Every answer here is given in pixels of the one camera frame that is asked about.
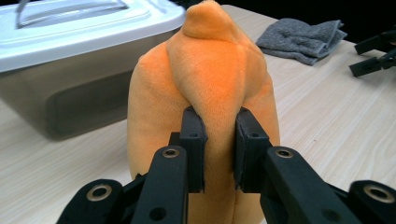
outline container handle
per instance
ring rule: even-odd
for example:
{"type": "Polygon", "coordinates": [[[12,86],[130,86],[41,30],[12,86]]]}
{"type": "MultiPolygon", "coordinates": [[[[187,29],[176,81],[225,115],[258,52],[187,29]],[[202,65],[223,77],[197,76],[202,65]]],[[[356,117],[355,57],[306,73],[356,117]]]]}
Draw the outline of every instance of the container handle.
{"type": "Polygon", "coordinates": [[[92,2],[85,3],[75,6],[69,7],[60,7],[51,9],[48,11],[36,13],[34,15],[30,15],[26,18],[22,18],[22,12],[25,9],[26,5],[30,0],[21,0],[17,9],[17,19],[16,26],[17,29],[21,29],[22,27],[38,23],[41,21],[53,20],[63,18],[64,21],[73,21],[81,19],[81,14],[88,15],[90,13],[97,13],[100,11],[110,11],[110,10],[122,10],[127,9],[128,6],[122,0],[113,0],[113,1],[102,1],[102,2],[92,2]]]}

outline metal container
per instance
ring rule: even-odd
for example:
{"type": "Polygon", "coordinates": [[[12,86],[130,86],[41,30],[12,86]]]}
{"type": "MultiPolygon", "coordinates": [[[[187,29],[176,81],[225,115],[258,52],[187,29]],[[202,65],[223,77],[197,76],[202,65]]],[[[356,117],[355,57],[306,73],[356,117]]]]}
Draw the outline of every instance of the metal container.
{"type": "Polygon", "coordinates": [[[126,119],[137,60],[185,19],[167,0],[27,2],[0,7],[0,97],[53,140],[126,119]]]}

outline white container lid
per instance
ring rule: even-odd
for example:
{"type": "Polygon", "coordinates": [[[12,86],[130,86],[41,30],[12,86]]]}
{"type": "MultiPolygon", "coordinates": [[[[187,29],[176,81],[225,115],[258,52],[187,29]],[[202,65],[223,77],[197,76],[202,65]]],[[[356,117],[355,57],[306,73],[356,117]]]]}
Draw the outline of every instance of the white container lid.
{"type": "Polygon", "coordinates": [[[21,28],[17,25],[18,5],[0,7],[0,72],[158,35],[179,28],[185,20],[185,8],[168,0],[123,0],[127,8],[92,12],[84,9],[89,4],[104,2],[119,1],[28,3],[21,14],[27,19],[58,8],[80,7],[80,10],[72,10],[75,15],[71,12],[71,16],[38,21],[21,28]],[[77,7],[71,6],[76,3],[79,3],[77,7]]]}

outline metal bolt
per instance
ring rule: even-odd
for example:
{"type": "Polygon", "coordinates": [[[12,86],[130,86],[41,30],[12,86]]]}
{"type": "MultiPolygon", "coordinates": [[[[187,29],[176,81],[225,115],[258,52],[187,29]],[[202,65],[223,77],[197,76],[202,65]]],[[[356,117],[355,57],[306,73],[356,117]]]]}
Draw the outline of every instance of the metal bolt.
{"type": "Polygon", "coordinates": [[[382,189],[375,185],[367,185],[363,188],[364,192],[371,198],[380,201],[381,203],[394,203],[395,198],[389,191],[382,189]]]}
{"type": "Polygon", "coordinates": [[[87,199],[91,202],[99,202],[111,194],[112,188],[109,185],[96,185],[87,193],[87,199]]]}
{"type": "Polygon", "coordinates": [[[165,158],[174,158],[176,156],[178,156],[178,150],[177,149],[173,149],[173,148],[169,148],[163,151],[163,156],[165,158]]]}
{"type": "Polygon", "coordinates": [[[287,150],[287,149],[277,149],[277,150],[275,151],[275,153],[276,153],[276,155],[277,155],[278,157],[282,157],[282,158],[286,158],[286,159],[289,159],[289,158],[293,157],[293,153],[290,152],[290,151],[287,150]]]}

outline table surface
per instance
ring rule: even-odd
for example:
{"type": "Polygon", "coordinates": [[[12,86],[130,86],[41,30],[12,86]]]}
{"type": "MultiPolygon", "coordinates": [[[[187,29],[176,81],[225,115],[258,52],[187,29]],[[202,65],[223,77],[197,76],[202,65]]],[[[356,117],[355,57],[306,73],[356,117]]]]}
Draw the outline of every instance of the table surface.
{"type": "MultiPolygon", "coordinates": [[[[224,5],[253,40],[275,19],[224,5]]],[[[396,188],[396,68],[353,77],[357,55],[342,41],[314,66],[266,55],[281,145],[299,151],[324,181],[344,190],[371,179],[396,188]]],[[[0,100],[0,223],[55,223],[85,184],[129,183],[126,120],[61,142],[35,131],[0,100]]]]}

